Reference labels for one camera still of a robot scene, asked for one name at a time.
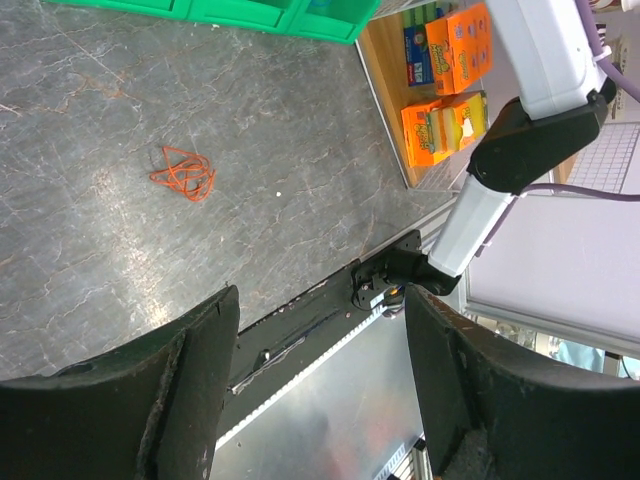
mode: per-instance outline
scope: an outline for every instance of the metal surface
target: metal surface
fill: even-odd
[[[244,328],[448,199],[405,190],[353,48],[2,7],[0,379],[103,353],[226,282]],[[204,202],[148,180],[163,145],[211,159]]]
[[[433,480],[431,465],[429,464],[429,453],[427,443],[421,438],[411,449],[411,461],[415,480]]]
[[[338,270],[243,331],[233,357],[219,445],[254,418],[254,412],[259,412],[265,402],[278,398],[301,371],[326,357],[328,351],[375,313],[372,308],[380,300],[374,298],[384,296],[394,285],[381,281],[378,287],[358,293],[360,297],[371,294],[369,304],[363,308],[364,302],[354,298],[363,272],[376,266],[381,271],[381,261],[389,253],[411,246],[416,251],[420,244],[420,232],[412,230],[371,258]],[[265,360],[265,351],[270,360]]]
[[[219,448],[210,480],[372,480],[421,432],[404,317],[380,317]]]

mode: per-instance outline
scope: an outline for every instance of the cardboard box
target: cardboard box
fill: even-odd
[[[446,160],[452,152],[436,150],[436,136],[444,137],[442,126],[430,118],[445,102],[438,98],[402,109],[402,125],[410,167],[431,167]]]
[[[402,110],[402,124],[409,165],[437,165],[486,133],[486,95],[469,92],[411,105]]]
[[[461,93],[493,64],[491,19],[484,3],[426,25],[438,95]]]
[[[451,3],[433,2],[403,12],[404,48],[410,87],[434,83],[425,25],[444,17],[453,8]]]

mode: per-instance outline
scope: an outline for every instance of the green shelf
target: green shelf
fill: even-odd
[[[45,0],[353,43],[380,0]]]

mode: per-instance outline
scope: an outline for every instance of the floor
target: floor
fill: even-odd
[[[448,199],[405,190],[351,46],[4,0],[0,65],[0,380],[226,282],[246,327]],[[206,201],[149,181],[163,145]]]

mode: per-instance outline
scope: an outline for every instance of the white panel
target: white panel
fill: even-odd
[[[470,297],[640,343],[640,204],[518,202],[470,266]]]

